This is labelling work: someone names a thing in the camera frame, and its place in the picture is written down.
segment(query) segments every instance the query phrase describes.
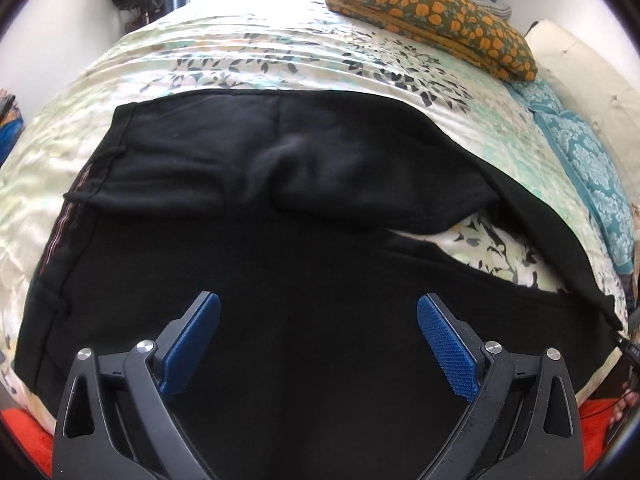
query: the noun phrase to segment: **orange patterned pillow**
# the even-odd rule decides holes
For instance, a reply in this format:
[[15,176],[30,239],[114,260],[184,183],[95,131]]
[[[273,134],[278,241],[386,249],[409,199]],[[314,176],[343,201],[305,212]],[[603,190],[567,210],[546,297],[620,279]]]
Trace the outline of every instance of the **orange patterned pillow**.
[[470,0],[326,0],[336,12],[444,49],[504,80],[538,71],[524,38]]

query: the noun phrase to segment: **orange carpet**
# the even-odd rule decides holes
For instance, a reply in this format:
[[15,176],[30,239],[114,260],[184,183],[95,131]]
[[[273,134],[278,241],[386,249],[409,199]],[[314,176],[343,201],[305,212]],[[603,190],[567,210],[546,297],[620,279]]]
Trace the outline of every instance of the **orange carpet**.
[[[614,404],[615,401],[615,399],[587,400],[580,407],[585,470],[589,469],[604,451],[604,436],[607,432],[613,406],[598,415],[589,415]],[[53,437],[44,431],[35,419],[24,410],[17,408],[4,410],[2,418],[31,460],[50,477]]]

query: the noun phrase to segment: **cable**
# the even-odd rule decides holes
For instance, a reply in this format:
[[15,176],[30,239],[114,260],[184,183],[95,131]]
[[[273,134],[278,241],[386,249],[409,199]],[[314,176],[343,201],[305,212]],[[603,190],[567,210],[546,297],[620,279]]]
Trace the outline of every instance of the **cable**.
[[601,410],[598,410],[598,411],[597,411],[597,412],[595,412],[595,413],[590,413],[589,415],[582,416],[582,417],[580,417],[580,420],[584,420],[585,418],[590,418],[590,416],[596,416],[596,415],[599,415],[599,414],[601,414],[601,413],[606,412],[607,410],[610,410],[610,409],[611,409],[611,408],[613,408],[617,403],[619,403],[619,402],[620,402],[620,400],[624,399],[626,396],[628,396],[628,395],[630,395],[630,394],[632,394],[632,393],[635,393],[635,392],[627,392],[626,394],[624,394],[623,396],[621,396],[620,398],[618,398],[614,403],[610,404],[610,405],[609,405],[609,406],[607,406],[606,408],[603,408],[603,409],[601,409]]

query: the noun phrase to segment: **bed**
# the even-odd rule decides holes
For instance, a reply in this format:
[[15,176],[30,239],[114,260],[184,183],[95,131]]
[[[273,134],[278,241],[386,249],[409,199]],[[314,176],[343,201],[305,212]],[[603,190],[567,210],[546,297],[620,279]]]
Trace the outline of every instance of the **bed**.
[[[87,68],[42,109],[0,169],[1,380],[49,433],[54,417],[16,376],[12,361],[30,278],[62,195],[116,106],[204,88],[368,92],[417,108],[558,213],[626,326],[625,293],[597,224],[532,114],[503,82],[449,54],[330,12],[320,1],[271,1],[252,12],[192,4],[127,35]],[[504,280],[564,290],[526,237],[492,226],[482,212],[422,238]],[[618,358],[614,351],[594,370],[577,393],[579,404]]]

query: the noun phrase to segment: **teal patterned cushion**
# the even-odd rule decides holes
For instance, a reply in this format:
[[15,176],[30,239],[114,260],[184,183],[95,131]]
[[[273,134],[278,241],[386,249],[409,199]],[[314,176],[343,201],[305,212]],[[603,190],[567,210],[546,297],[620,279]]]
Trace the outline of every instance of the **teal patterned cushion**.
[[538,78],[512,83],[513,97],[533,112],[566,174],[598,223],[619,274],[631,274],[634,224],[631,206],[609,154],[578,114],[564,110],[551,88]]
[[511,89],[517,92],[514,95],[516,101],[520,101],[532,112],[559,114],[564,111],[556,93],[540,77],[531,83],[514,82]]

